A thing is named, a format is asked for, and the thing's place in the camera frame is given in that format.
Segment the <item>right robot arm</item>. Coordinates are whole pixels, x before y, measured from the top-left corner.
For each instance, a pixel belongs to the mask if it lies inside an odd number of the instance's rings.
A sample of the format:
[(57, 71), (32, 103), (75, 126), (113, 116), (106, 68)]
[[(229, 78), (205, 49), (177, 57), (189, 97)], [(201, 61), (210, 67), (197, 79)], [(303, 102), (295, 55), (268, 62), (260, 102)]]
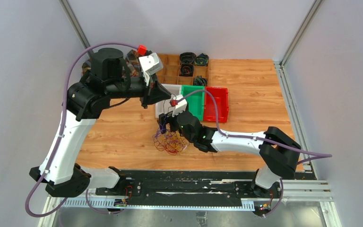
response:
[(301, 146), (277, 127), (256, 133), (222, 131), (201, 124), (185, 111), (178, 115), (162, 113), (158, 119), (161, 133), (178, 132), (202, 152), (235, 151), (260, 156), (265, 165), (256, 171), (251, 191), (264, 197), (279, 179), (295, 176)]

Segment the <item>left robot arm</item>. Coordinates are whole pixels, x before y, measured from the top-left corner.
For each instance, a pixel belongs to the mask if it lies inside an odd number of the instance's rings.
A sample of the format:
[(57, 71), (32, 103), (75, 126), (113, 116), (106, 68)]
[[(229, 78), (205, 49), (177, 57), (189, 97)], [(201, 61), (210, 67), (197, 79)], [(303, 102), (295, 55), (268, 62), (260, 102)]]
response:
[(140, 70), (135, 77), (118, 49), (100, 49), (90, 62), (90, 69), (66, 92), (58, 136), (46, 159), (30, 170), (52, 197), (74, 198), (93, 188), (123, 194), (125, 177), (115, 167), (87, 168), (76, 163), (83, 142), (102, 111), (112, 108), (111, 100), (139, 98), (147, 108), (171, 97), (156, 76), (163, 64), (155, 52), (143, 52), (138, 58)]

